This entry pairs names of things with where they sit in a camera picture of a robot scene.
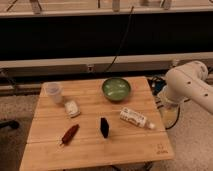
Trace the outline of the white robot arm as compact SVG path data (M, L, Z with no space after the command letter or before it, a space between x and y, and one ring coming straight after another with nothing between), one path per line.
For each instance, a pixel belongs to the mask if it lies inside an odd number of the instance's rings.
M213 115L213 86L205 82L206 65L192 61L170 69L165 75L166 85L158 93L159 108L166 129L173 127L180 116L180 104L188 98Z

